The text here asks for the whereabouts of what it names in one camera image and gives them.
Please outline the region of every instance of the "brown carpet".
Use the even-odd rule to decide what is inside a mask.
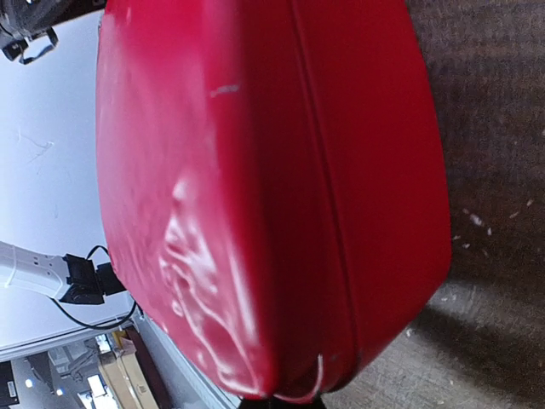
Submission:
[[[326,400],[339,409],[543,409],[545,1],[407,5],[444,144],[452,270],[409,329]]]

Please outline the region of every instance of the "black camera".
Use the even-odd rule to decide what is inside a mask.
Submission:
[[[8,60],[30,64],[57,46],[54,26],[105,6],[106,0],[0,0],[0,48]],[[41,37],[49,44],[36,55],[25,56],[29,43]]]

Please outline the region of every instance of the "black cable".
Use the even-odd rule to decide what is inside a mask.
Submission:
[[[89,260],[98,250],[103,250],[108,256],[110,256],[110,253],[108,252],[108,249],[103,245],[96,245],[91,249],[87,257],[85,257],[87,260]]]
[[[89,252],[89,254],[87,255],[87,257],[85,257],[87,260],[89,260],[98,250],[103,250],[108,256],[110,256],[110,253],[108,252],[108,249],[103,246],[103,245],[96,245],[95,247],[93,247],[91,249],[91,251]],[[133,307],[130,309],[129,313],[124,317],[122,318],[120,321],[116,322],[115,324],[110,324],[110,325],[91,325],[91,324],[86,324],[80,320],[78,320],[77,318],[73,317],[72,315],[70,315],[70,313],[68,313],[68,311],[66,311],[64,308],[62,308],[62,306],[59,304],[59,302],[53,298],[51,298],[51,301],[53,302],[54,305],[57,306],[57,308],[71,321],[75,322],[76,324],[82,326],[83,328],[88,328],[90,330],[98,330],[98,331],[104,331],[104,330],[113,330],[114,328],[118,328],[119,326],[123,325],[125,322],[127,322],[128,320],[130,320],[130,317],[132,317],[132,315],[135,313],[136,311],[136,307],[138,306],[138,304],[136,304],[136,302],[133,303]]]
[[[136,306],[137,306],[136,302],[134,302],[133,303],[133,308],[130,309],[129,313],[122,320],[120,320],[120,321],[118,321],[118,322],[116,322],[114,324],[110,324],[110,325],[91,325],[91,324],[86,324],[86,323],[78,320],[77,318],[74,318],[73,316],[71,316],[64,308],[62,308],[62,306],[59,304],[59,302],[57,300],[51,298],[51,301],[71,321],[73,321],[76,324],[82,326],[83,328],[88,328],[90,330],[99,330],[99,331],[113,330],[114,328],[118,328],[119,326],[123,325],[125,322],[130,320],[130,317],[132,316],[132,314],[135,313]]]

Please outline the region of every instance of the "red suitcase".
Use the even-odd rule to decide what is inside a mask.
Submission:
[[[235,394],[339,389],[445,278],[445,170],[403,0],[110,0],[97,140],[114,268]]]

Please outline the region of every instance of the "white robotic arm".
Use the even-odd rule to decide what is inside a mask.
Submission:
[[[46,256],[0,241],[0,285],[44,294],[60,300],[69,290],[68,264],[61,256]]]
[[[110,263],[72,256],[47,256],[0,241],[0,285],[43,294],[60,302],[102,304],[125,291]]]

